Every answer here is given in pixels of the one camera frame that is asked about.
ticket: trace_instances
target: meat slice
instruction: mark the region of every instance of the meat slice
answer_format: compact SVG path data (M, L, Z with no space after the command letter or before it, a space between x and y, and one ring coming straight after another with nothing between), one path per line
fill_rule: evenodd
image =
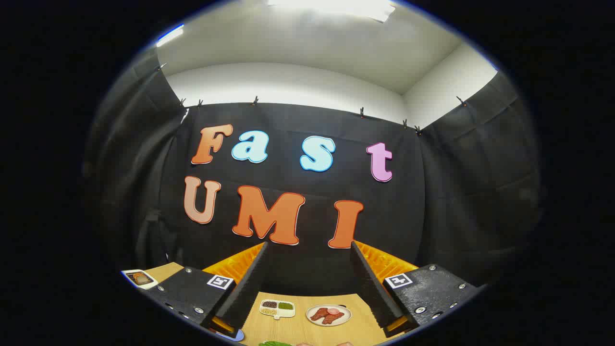
M315 321L315 320L323 318L323 317L325 317L327 315L328 315L327 308L320 308L320 309L318 309L318 311L316 311L314 316L310 317L310 320Z
M331 324L331 322L333 322L333 321L337 320L338 318L340 318L340 317L342 317L342 316L344 316L344 313L343 313L343 312L340 312L340 313L339 313L339 314L337 314L337 315L331 315L331 314L329 314L329 315L327 315L327 317L325 317L325 319L322 321L322 324Z

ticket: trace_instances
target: white ceiling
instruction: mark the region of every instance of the white ceiling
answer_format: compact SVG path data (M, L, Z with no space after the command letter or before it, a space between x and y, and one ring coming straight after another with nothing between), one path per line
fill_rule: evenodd
M236 0L184 24L158 48L171 76L229 63L271 62L321 68L404 94L462 40L422 14L394 4L385 23L369 18L269 7Z

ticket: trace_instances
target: green vegetable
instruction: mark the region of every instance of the green vegetable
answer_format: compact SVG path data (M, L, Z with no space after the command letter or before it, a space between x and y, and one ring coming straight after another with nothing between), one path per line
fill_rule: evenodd
M280 303L277 307L284 309L284 310L293 310L293 305L289 303Z
M260 343L258 346L291 346L290 344L286 344L284 342L278 341L267 341L265 343Z

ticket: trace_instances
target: table surface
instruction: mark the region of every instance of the table surface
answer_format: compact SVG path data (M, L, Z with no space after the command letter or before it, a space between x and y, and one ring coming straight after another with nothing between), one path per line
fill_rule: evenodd
M158 282L163 282L182 268L181 265L170 263L145 272ZM263 299L293 302L296 309L294 317L275 320L272 316L260 313L258 308ZM320 304L345 305L351 311L352 318L339 326L318 326L308 320L306 311ZM370 307L357 294L302 297L259 292L241 330L245 337L240 343L247 346L258 346L263 341L279 341L292 345L304 342L312 346L336 346L351 342L354 346L373 346L401 335L400 333L385 337Z

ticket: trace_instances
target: orange letter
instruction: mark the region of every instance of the orange letter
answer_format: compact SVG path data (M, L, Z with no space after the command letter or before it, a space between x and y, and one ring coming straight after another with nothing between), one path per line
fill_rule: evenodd
M263 194L258 187L240 186L237 189L241 196L239 207L239 219L232 232L240 236L252 236L250 219L256 229L256 235L263 239L273 224L276 230L269 239L278 244L297 245L299 238L296 237L297 215L299 208L306 202L305 197L297 193L283 193L273 204L271 210L267 210Z
M205 196L205 210L203 212L197 212L194 207L194 201L196 200L196 188L200 185L200 179L197 177L186 177L186 192L184 193L184 210L186 215L198 223L208 223L213 218L213 208L216 202L216 192L220 191L222 185L213 180L205 182L204 187L207 190Z
M217 153L222 147L222 140L224 136L216 135L221 132L225 136L232 134L232 125L220 125L213 127L206 127L200 131L200 143L196 150L196 155L192 158L192 164L207 164L212 162L213 158L209 154L209 148L213 149L214 153Z
M329 247L333 249L350 249L354 239L354 228L357 225L357 216L363 210L363 204L356 201L337 201L334 204L338 210L338 224L335 226L333 239Z

